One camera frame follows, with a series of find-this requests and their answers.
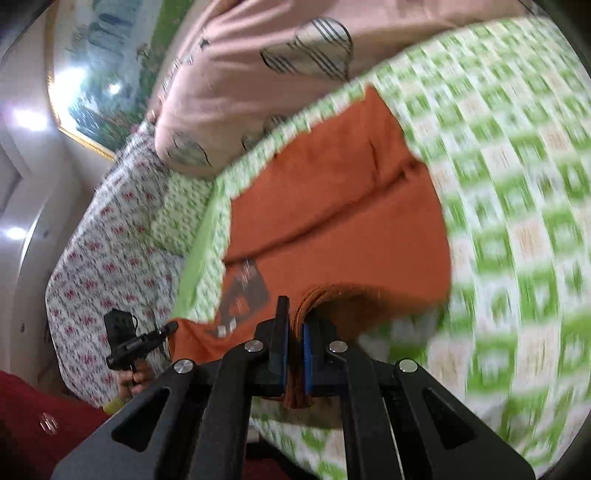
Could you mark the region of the red sleeve left forearm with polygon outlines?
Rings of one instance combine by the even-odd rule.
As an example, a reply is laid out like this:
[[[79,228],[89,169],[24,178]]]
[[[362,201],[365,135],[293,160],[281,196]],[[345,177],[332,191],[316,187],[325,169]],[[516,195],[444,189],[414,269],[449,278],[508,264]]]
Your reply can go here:
[[[1,373],[1,477],[49,479],[56,465],[125,405],[120,398],[95,408],[43,393]]]

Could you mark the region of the person's left hand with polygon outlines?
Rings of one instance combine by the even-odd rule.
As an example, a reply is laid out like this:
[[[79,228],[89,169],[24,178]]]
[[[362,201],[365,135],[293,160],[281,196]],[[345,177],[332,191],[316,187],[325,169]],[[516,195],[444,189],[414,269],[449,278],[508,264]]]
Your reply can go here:
[[[118,395],[129,400],[145,390],[155,378],[152,367],[146,360],[136,360],[131,370],[118,372]]]

